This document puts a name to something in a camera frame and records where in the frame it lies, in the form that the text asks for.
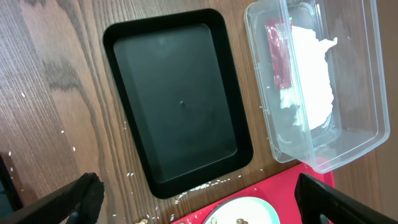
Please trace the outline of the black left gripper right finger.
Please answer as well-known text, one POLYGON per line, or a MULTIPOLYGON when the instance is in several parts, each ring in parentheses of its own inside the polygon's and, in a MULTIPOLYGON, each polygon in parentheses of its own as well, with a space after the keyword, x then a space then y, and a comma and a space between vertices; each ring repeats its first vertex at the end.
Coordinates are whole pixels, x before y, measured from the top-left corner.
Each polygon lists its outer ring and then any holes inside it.
POLYGON ((295 199, 303 223, 397 224, 309 174, 301 173, 295 199))

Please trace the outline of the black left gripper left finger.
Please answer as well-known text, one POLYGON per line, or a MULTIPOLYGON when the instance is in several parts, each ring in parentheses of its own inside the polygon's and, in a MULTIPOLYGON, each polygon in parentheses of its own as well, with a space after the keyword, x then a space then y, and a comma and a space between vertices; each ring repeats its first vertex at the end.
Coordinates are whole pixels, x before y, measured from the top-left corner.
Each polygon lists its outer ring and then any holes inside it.
POLYGON ((1 219, 2 224, 97 223, 104 201, 104 183, 95 173, 48 194, 35 203, 1 219))

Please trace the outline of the light blue plate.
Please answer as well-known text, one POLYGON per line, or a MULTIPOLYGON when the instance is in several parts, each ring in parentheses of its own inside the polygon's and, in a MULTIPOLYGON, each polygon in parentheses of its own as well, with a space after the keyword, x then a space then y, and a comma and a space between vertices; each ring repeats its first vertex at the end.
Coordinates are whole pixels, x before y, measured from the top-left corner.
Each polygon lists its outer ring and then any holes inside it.
POLYGON ((217 206, 203 223, 208 224, 216 218, 218 224, 236 224, 242 218, 248 224, 280 224, 279 216, 274 207, 258 197, 237 197, 217 206))

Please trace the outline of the white napkin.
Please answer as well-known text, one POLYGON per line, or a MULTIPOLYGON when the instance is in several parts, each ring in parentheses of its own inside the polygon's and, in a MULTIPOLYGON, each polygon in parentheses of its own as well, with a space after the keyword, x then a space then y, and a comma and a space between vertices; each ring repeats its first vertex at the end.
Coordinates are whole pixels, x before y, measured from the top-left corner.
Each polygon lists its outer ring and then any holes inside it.
POLYGON ((282 89, 280 107, 304 105, 308 127, 313 130, 323 126, 332 113, 334 96, 325 55, 338 39, 318 40, 314 30, 298 26, 293 26, 292 38, 303 97, 296 96, 293 88, 282 89))

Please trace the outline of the red snack wrapper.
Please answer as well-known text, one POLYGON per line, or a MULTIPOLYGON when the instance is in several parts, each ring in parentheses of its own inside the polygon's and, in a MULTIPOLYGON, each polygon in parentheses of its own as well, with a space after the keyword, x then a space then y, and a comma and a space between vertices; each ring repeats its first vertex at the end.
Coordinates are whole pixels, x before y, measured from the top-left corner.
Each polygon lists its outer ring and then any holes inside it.
POLYGON ((274 71, 274 85, 277 90, 292 87, 290 54, 287 43, 287 34, 282 19, 265 21, 267 41, 274 71))

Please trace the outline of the black waste tray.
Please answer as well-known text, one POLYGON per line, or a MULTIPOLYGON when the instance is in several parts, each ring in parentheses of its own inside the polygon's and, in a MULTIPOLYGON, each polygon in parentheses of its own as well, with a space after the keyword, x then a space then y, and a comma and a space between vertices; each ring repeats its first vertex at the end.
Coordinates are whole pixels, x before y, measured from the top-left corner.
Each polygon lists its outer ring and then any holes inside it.
POLYGON ((254 150, 226 24, 214 9, 118 22, 103 46, 152 194, 248 165, 254 150))

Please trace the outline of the red serving tray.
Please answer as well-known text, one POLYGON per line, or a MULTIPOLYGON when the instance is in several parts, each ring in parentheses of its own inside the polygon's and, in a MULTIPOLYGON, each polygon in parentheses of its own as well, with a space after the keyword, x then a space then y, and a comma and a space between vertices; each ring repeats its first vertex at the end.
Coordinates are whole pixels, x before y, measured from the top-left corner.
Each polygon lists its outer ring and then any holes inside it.
POLYGON ((175 223, 203 223, 205 218, 219 205, 237 197, 257 197, 268 202, 276 210, 282 224, 301 223, 299 209, 294 197, 295 186, 299 174, 307 173, 314 178, 334 187, 333 172, 319 174, 305 164, 299 164, 276 174, 268 179, 247 187, 235 194, 192 212, 175 223))

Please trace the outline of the food crumb on table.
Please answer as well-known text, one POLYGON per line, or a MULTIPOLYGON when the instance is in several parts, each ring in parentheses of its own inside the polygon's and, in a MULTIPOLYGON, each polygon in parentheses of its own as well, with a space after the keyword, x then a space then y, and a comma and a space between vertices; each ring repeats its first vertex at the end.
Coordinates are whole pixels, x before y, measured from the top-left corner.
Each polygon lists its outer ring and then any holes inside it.
POLYGON ((142 219, 140 222, 137 222, 135 224, 147 224, 148 220, 147 219, 142 219))

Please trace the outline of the clear plastic bin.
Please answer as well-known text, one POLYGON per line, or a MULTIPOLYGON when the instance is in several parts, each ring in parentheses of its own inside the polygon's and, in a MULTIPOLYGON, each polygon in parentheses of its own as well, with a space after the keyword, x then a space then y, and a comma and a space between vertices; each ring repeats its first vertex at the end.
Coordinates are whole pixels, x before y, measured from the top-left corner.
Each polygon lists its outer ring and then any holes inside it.
POLYGON ((274 159, 294 159, 326 173, 365 155, 389 137, 386 85, 375 1, 256 1, 244 12, 254 71, 274 159), (323 126, 309 129, 304 105, 280 107, 265 21, 282 19, 290 54, 292 87, 302 98, 293 26, 318 40, 338 43, 328 63, 333 109, 323 126))

